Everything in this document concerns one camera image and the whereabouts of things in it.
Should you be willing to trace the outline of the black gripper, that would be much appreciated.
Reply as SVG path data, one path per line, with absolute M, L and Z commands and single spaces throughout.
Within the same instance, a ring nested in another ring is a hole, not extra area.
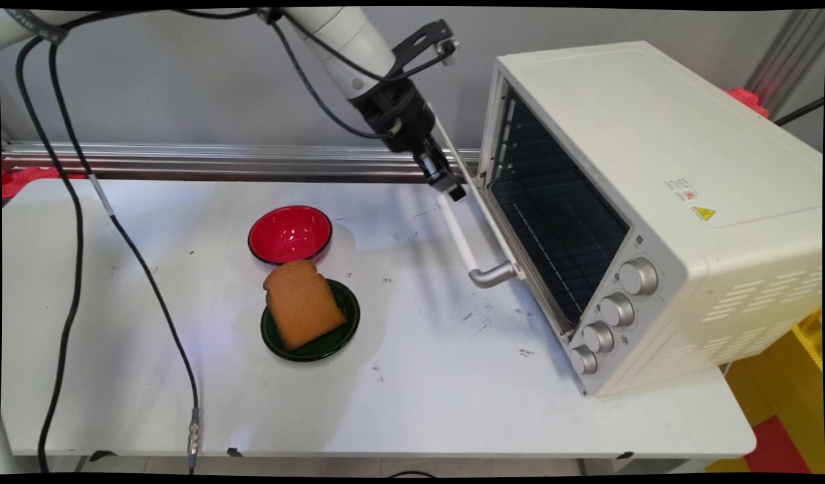
M 390 135 L 383 140 L 390 151 L 413 154 L 432 188 L 453 202 L 467 195 L 442 148 L 433 139 L 436 117 L 412 80 L 377 83 L 350 103 L 373 132 Z

